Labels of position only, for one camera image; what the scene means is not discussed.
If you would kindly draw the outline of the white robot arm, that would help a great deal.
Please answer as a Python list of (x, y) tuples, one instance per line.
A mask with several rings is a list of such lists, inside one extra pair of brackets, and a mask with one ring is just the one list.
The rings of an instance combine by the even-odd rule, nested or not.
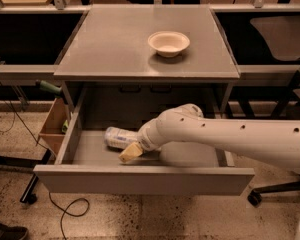
[(119, 159), (127, 162), (170, 142), (206, 144), (300, 175), (300, 120), (208, 119), (194, 104), (145, 123)]

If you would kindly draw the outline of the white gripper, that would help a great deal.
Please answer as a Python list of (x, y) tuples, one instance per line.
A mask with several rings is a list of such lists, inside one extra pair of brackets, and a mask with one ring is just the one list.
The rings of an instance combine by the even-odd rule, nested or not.
[(138, 142), (129, 144), (119, 155), (123, 162), (129, 162), (143, 154), (144, 151), (153, 151), (162, 146), (156, 120), (152, 119), (145, 123), (137, 133)]

